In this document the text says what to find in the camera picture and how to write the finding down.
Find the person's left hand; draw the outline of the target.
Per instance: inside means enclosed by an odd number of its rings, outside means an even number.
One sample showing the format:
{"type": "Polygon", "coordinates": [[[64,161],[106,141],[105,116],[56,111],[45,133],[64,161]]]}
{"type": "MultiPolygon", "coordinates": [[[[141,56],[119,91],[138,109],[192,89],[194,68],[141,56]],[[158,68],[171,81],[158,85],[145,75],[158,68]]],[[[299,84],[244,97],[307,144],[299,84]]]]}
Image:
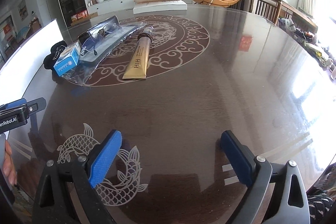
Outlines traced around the person's left hand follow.
{"type": "Polygon", "coordinates": [[[10,147],[9,142],[5,141],[5,159],[3,162],[3,174],[5,178],[8,179],[10,185],[14,186],[17,184],[17,171],[15,170],[15,166],[12,159],[12,149],[10,147]]]}

